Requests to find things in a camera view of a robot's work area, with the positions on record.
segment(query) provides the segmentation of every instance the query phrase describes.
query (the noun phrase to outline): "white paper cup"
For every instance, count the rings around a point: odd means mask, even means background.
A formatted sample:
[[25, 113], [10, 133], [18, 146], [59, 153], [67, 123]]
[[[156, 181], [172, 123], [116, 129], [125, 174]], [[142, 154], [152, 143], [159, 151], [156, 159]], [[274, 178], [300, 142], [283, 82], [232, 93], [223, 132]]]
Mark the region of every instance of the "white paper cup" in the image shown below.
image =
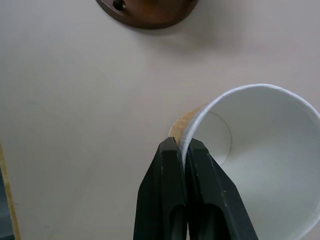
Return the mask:
[[320, 115], [269, 84], [230, 90], [179, 118], [182, 151], [202, 141], [235, 183], [259, 240], [299, 240], [320, 219]]

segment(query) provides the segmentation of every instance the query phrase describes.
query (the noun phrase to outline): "yellow tape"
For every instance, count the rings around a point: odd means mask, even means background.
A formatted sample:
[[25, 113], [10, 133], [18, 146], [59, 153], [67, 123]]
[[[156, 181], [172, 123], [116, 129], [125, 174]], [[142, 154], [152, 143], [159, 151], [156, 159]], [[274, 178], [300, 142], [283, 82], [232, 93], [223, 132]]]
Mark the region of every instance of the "yellow tape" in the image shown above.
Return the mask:
[[5, 188], [5, 192], [6, 192], [7, 201], [9, 204], [15, 240], [21, 240], [18, 219], [17, 219], [14, 201], [12, 198], [12, 193], [11, 193], [11, 189], [10, 189], [10, 185], [9, 185], [8, 171], [7, 171], [5, 157], [4, 157], [4, 153], [2, 151], [1, 143], [0, 143], [0, 168], [1, 168], [2, 178], [3, 178], [3, 182], [4, 182], [4, 188]]

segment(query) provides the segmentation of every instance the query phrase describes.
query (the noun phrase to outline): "screw hole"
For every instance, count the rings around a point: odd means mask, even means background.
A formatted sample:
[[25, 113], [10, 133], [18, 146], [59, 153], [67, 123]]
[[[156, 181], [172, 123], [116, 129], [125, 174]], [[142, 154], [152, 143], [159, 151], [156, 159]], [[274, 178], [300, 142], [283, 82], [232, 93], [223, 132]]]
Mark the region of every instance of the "screw hole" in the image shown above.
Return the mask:
[[114, 0], [113, 7], [119, 11], [122, 11], [126, 7], [126, 3], [124, 0]]

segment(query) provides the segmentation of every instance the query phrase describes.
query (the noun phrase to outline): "brown wooden disc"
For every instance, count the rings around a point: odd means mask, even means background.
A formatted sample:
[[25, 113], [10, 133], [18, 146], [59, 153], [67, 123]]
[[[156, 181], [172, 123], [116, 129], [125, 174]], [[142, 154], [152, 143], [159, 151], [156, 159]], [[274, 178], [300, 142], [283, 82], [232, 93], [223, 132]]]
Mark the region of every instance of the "brown wooden disc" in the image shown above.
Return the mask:
[[198, 0], [125, 0], [123, 10], [114, 0], [96, 0], [117, 21], [141, 29], [162, 29], [179, 23], [194, 9]]

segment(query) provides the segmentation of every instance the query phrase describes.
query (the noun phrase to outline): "white table surface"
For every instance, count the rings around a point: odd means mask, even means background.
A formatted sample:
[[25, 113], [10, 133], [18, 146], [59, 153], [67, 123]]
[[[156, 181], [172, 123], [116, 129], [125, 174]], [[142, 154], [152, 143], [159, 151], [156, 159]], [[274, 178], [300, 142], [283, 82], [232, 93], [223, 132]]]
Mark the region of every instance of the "white table surface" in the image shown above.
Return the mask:
[[[320, 110], [320, 1], [199, 0], [128, 28], [95, 0], [0, 1], [0, 139], [23, 240], [132, 239], [171, 124], [246, 84]], [[319, 240], [320, 225], [304, 239]]]

